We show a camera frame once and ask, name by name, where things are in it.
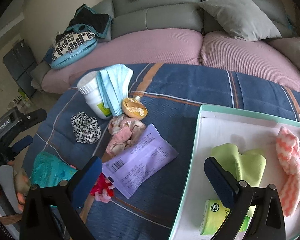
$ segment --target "white bottle cap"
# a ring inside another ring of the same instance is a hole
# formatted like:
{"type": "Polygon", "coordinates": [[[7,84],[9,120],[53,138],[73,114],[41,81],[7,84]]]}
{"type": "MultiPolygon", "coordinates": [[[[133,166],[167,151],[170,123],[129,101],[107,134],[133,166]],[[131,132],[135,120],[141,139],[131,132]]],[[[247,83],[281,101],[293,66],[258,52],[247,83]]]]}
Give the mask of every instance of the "white bottle cap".
{"type": "Polygon", "coordinates": [[[81,94],[87,95],[98,88],[97,73],[98,71],[91,71],[79,80],[77,86],[81,94]]]}

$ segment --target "face mask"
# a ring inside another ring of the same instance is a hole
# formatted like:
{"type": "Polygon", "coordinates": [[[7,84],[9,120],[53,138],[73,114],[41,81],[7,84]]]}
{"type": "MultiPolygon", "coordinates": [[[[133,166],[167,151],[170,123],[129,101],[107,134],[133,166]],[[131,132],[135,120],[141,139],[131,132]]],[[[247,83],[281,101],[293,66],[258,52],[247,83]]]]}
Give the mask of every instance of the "face mask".
{"type": "Polygon", "coordinates": [[[121,102],[128,97],[128,86],[133,71],[123,64],[116,64],[99,70],[97,83],[105,108],[110,108],[113,116],[123,114],[121,102]]]}

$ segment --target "gray leather sofa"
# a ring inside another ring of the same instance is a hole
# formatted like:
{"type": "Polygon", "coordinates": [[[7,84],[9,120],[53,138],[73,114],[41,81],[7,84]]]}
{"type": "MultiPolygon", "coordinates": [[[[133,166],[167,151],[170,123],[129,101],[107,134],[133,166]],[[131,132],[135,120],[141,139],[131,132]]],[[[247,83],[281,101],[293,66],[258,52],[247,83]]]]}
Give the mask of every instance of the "gray leather sofa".
{"type": "MultiPolygon", "coordinates": [[[[222,31],[218,22],[198,5],[204,0],[103,0],[93,7],[98,13],[107,13],[112,18],[111,29],[105,39],[108,42],[127,33],[163,29],[184,28],[209,33],[222,31]]],[[[272,20],[283,38],[293,37],[285,8],[280,0],[253,0],[272,20]]],[[[33,78],[41,84],[49,71],[47,65],[36,68],[33,78]]]]}

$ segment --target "leopard print scrunchie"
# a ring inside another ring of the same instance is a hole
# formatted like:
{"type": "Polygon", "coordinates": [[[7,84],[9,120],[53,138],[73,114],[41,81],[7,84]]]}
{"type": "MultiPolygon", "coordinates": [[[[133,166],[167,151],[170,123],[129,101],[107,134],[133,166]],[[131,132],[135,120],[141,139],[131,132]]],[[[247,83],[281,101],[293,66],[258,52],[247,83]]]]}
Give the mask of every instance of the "leopard print scrunchie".
{"type": "Polygon", "coordinates": [[[79,112],[71,117],[71,125],[77,142],[93,144],[100,140],[101,129],[95,117],[88,117],[86,113],[79,112]]]}

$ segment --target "box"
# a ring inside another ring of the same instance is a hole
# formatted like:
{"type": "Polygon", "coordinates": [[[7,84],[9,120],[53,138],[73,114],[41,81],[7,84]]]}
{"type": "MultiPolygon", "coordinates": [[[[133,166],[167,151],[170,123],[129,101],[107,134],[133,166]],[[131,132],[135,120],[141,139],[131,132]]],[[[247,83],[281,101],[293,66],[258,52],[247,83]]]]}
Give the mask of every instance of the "box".
{"type": "MultiPolygon", "coordinates": [[[[199,110],[188,176],[169,240],[208,240],[200,235],[200,224],[207,199],[218,199],[206,177],[203,164],[211,149],[224,143],[238,146],[239,152],[261,148],[267,160],[260,187],[275,184],[280,190],[287,175],[281,168],[275,149],[276,136],[284,125],[300,139],[300,122],[269,114],[224,106],[202,105],[199,110]]],[[[300,234],[300,203],[291,217],[285,217],[286,239],[300,234]]],[[[242,239],[244,232],[237,235],[242,239]]]]}

